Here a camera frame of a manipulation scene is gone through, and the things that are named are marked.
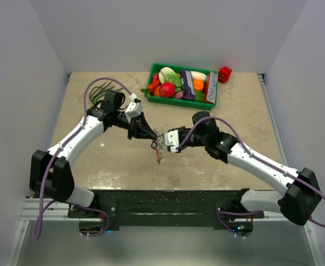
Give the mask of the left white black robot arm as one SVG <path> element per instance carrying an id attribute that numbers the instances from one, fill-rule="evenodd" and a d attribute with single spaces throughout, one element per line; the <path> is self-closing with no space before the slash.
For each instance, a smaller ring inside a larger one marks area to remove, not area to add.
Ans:
<path id="1" fill-rule="evenodd" d="M 108 90 L 103 100 L 85 110 L 79 124 L 64 139 L 47 151 L 37 150 L 31 158 L 29 188 L 43 197 L 80 205 L 83 214 L 95 217 L 100 204 L 94 200 L 94 192 L 74 182 L 71 167 L 79 155 L 112 126 L 125 129 L 128 139 L 157 139 L 145 119 L 141 101 L 135 94 L 129 98 L 130 104 L 122 110 L 125 94 Z"/>

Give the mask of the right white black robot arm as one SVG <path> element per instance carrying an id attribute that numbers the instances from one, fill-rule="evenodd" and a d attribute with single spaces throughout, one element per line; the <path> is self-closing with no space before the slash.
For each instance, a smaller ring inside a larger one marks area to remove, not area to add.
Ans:
<path id="1" fill-rule="evenodd" d="M 223 208 L 224 213 L 243 218 L 250 212 L 275 212 L 294 224 L 305 225 L 321 201 L 315 173 L 308 168 L 290 168 L 256 152 L 236 133 L 221 131 L 216 120 L 207 111 L 197 112 L 192 117 L 192 128 L 169 130 L 162 137 L 163 143 L 171 153 L 203 147 L 212 158 L 243 169 L 273 188 L 242 193 L 232 206 Z"/>

